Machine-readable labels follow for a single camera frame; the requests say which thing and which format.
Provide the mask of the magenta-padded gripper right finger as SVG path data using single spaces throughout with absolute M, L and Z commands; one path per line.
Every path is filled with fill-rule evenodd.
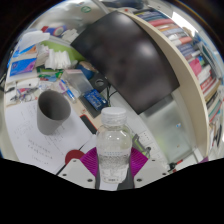
M 156 159 L 148 159 L 133 148 L 131 150 L 128 186 L 141 188 L 168 175 L 168 171 Z

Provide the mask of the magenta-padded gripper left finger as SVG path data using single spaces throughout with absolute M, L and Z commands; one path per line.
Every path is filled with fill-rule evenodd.
M 96 189 L 100 182 L 96 149 L 92 148 L 86 153 L 69 151 L 65 156 L 65 166 L 58 176 L 80 187 Z

